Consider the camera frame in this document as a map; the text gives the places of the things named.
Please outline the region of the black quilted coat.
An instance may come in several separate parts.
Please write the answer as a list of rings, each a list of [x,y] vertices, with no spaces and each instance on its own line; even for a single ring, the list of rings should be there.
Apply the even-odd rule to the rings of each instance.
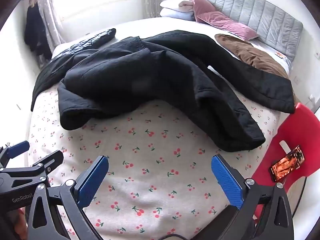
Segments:
[[[226,152],[252,150],[265,137],[238,99],[241,93],[272,110],[293,113],[291,82],[232,57],[210,37],[170,31],[129,37],[77,53],[58,86],[66,130],[163,100],[183,112]]]

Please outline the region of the smartphone with lit screen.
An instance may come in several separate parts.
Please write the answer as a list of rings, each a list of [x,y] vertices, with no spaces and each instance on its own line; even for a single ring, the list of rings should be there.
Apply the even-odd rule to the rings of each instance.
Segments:
[[[278,182],[289,175],[294,170],[300,168],[304,163],[305,157],[300,146],[295,147],[285,157],[270,167],[272,181]]]

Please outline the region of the black shiny puffer jacket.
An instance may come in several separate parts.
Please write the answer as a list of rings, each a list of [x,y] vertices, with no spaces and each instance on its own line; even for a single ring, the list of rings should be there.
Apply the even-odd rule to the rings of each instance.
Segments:
[[[116,35],[116,29],[108,29],[92,37],[72,45],[62,51],[46,64],[37,76],[33,89],[31,110],[34,109],[36,98],[45,90],[59,83],[66,73],[86,57],[97,52],[101,46],[112,41]]]

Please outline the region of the red plastic stool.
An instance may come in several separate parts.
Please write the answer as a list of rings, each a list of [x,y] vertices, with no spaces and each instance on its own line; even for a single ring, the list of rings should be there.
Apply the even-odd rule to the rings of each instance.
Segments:
[[[276,184],[272,180],[270,167],[286,155],[280,145],[281,141],[286,142],[291,150],[299,146],[305,157],[300,168],[282,180],[284,190],[288,191],[299,178],[308,177],[319,170],[319,120],[308,107],[301,103],[296,105],[295,112],[279,126],[266,154],[252,176],[258,184],[266,186]]]

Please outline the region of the cherry print blanket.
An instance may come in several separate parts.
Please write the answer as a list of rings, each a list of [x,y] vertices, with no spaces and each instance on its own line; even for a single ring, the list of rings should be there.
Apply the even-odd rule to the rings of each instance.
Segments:
[[[60,125],[56,87],[36,99],[28,164],[60,150],[63,163],[49,174],[52,186],[75,179],[99,155],[109,171],[85,214],[104,239],[191,238],[227,206],[211,171],[222,151],[178,109],[151,101],[80,129]]]

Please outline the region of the grey patterned curtain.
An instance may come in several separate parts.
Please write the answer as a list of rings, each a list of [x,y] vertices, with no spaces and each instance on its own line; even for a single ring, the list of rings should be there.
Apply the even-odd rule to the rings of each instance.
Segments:
[[[53,52],[58,45],[65,43],[61,21],[56,16],[53,0],[37,0],[37,4],[46,29],[47,42]]]

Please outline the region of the white bed sheet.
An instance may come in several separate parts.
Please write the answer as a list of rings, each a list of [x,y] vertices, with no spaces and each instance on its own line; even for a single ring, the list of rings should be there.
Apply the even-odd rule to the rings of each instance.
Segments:
[[[204,34],[209,36],[213,40],[215,39],[216,34],[225,34],[225,35],[231,35],[233,37],[236,37],[236,35],[232,33],[217,29],[208,24],[197,23],[194,21],[180,20],[180,19],[170,18],[170,17],[148,18],[143,20],[125,22],[125,23],[116,24],[116,25],[110,25],[98,31],[93,31],[91,33],[88,33],[87,35],[82,36],[76,40],[72,40],[71,42],[63,43],[54,49],[52,57],[56,57],[64,50],[68,49],[72,45],[82,40],[85,40],[98,33],[101,33],[105,30],[112,29],[112,28],[116,29],[116,35],[112,41],[107,43],[107,45],[116,43],[127,37],[139,36],[141,38],[147,38],[147,37],[155,36],[155,35],[165,33],[168,31],[173,31],[173,30],[182,30],[182,31],[188,31],[192,33]]]

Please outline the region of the folded light blue blanket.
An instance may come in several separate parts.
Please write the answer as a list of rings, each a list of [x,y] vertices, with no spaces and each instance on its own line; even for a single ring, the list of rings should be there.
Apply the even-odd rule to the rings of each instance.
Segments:
[[[161,17],[170,17],[170,18],[176,18],[176,19],[186,20],[186,21],[195,21],[193,11],[180,12],[180,11],[172,10],[169,8],[163,8],[159,14]]]

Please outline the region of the grey padded headboard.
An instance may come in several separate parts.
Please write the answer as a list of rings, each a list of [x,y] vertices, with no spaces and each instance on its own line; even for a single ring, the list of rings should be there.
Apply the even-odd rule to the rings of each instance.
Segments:
[[[293,61],[303,24],[266,0],[208,0],[224,15],[258,34],[258,39]]]

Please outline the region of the folded white pink blanket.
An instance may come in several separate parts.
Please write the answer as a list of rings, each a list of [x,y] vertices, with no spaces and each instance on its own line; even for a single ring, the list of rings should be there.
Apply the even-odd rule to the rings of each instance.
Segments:
[[[188,0],[164,0],[160,6],[174,11],[190,12],[193,11],[194,3]]]

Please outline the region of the pink velvet pillow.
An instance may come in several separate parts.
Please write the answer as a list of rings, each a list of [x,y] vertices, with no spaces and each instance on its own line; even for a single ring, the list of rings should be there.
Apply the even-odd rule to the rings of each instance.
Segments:
[[[235,22],[222,12],[219,12],[208,0],[184,0],[193,2],[195,21],[208,24],[217,29],[228,31],[244,41],[257,38],[259,35],[250,27]]]

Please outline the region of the dark clothes hanging on wall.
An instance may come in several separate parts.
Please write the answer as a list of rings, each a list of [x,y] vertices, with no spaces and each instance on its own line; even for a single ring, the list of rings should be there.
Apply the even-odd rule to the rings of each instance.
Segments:
[[[37,0],[29,0],[24,42],[36,56],[43,56],[45,60],[52,58],[52,52],[47,41],[46,28],[39,11]]]

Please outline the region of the brown corduroy garment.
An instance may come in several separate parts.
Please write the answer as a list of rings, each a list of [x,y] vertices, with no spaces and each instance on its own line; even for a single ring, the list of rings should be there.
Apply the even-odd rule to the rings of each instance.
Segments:
[[[253,47],[249,42],[225,34],[216,34],[215,39],[219,45],[230,51],[242,62],[259,70],[289,79],[286,70],[281,64],[267,52]]]

